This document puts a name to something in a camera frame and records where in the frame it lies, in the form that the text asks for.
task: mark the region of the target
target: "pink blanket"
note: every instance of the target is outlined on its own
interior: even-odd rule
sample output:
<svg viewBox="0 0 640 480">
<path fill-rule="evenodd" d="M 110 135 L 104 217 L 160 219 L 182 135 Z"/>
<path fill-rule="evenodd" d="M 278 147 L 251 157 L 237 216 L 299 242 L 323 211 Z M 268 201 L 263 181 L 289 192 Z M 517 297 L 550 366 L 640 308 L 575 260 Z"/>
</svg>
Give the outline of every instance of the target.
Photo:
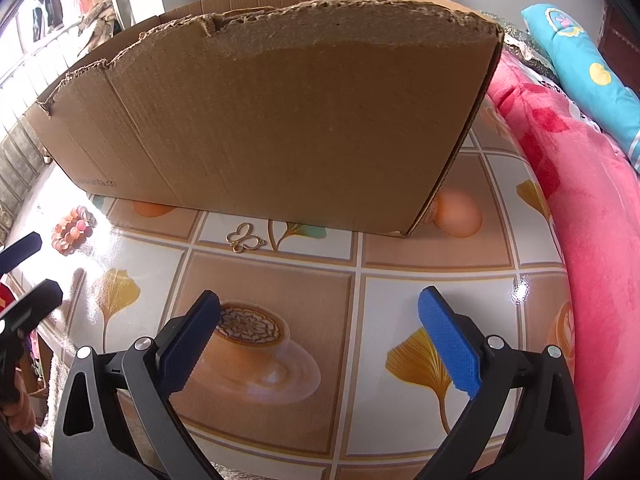
<svg viewBox="0 0 640 480">
<path fill-rule="evenodd" d="M 488 95 L 540 181 L 564 253 L 588 478 L 640 402 L 640 186 L 620 149 L 535 79 L 503 52 Z"/>
</svg>

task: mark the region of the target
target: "ginkgo leaf print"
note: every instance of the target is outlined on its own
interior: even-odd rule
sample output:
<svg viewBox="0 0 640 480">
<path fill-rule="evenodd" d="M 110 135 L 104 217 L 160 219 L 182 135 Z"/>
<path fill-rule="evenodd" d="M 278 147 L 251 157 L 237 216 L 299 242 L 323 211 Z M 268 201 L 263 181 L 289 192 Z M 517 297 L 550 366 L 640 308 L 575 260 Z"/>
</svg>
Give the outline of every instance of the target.
<svg viewBox="0 0 640 480">
<path fill-rule="evenodd" d="M 280 250 L 280 244 L 282 243 L 282 241 L 290 236 L 305 236 L 307 238 L 316 238 L 317 240 L 326 238 L 326 229 L 324 227 L 287 222 L 287 230 L 284 231 L 284 234 L 280 237 L 280 240 L 276 242 L 273 235 L 273 220 L 269 220 L 267 228 L 269 231 L 269 241 L 271 243 L 271 248 L 275 253 Z"/>
<path fill-rule="evenodd" d="M 94 204 L 96 206 L 98 211 L 101 211 L 102 210 L 102 206 L 104 205 L 104 197 L 102 195 L 94 195 L 91 198 L 91 202 L 92 202 L 92 204 Z"/>
<path fill-rule="evenodd" d="M 527 179 L 516 186 L 516 192 L 518 193 L 518 196 L 527 203 L 527 205 L 530 205 L 545 217 L 547 223 L 549 222 L 551 212 L 549 211 L 549 206 L 546 204 L 546 199 L 542 193 L 542 189 L 540 189 L 538 184 L 534 184 L 531 179 Z"/>
<path fill-rule="evenodd" d="M 450 427 L 445 410 L 445 396 L 451 377 L 424 328 L 418 329 L 386 354 L 385 368 L 401 381 L 433 390 L 438 397 L 440 420 L 444 431 Z"/>
<path fill-rule="evenodd" d="M 107 325 L 119 311 L 140 297 L 140 287 L 126 270 L 109 269 L 92 286 L 92 294 L 102 312 L 102 350 L 106 352 Z"/>
</svg>

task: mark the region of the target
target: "blue patterned pillow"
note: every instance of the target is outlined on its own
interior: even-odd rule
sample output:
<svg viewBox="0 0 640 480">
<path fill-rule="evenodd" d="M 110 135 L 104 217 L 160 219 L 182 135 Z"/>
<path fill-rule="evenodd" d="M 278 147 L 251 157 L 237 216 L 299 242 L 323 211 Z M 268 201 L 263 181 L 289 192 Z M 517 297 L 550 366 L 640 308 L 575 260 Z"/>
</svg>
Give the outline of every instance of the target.
<svg viewBox="0 0 640 480">
<path fill-rule="evenodd" d="M 547 51 L 562 88 L 614 137 L 640 173 L 640 100 L 607 66 L 589 35 L 562 10 L 536 4 L 522 11 L 529 33 Z"/>
</svg>

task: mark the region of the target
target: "yellow polka dot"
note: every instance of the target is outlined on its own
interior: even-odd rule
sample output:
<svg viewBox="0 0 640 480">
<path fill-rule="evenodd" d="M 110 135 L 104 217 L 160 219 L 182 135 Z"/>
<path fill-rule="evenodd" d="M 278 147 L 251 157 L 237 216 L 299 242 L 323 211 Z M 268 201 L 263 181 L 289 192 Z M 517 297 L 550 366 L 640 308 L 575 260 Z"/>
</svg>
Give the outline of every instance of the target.
<svg viewBox="0 0 640 480">
<path fill-rule="evenodd" d="M 591 80 L 596 84 L 604 86 L 611 83 L 611 74 L 600 63 L 591 63 L 589 75 L 591 76 Z"/>
</svg>

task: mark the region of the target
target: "cardboard box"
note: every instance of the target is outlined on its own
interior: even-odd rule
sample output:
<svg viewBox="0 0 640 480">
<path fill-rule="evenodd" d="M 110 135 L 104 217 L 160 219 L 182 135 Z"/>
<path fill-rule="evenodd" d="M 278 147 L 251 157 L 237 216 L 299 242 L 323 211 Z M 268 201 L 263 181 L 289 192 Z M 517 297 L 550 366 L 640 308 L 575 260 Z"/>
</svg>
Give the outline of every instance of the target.
<svg viewBox="0 0 640 480">
<path fill-rule="evenodd" d="M 447 0 L 201 0 L 92 51 L 26 119 L 88 192 L 407 235 L 501 44 Z"/>
</svg>

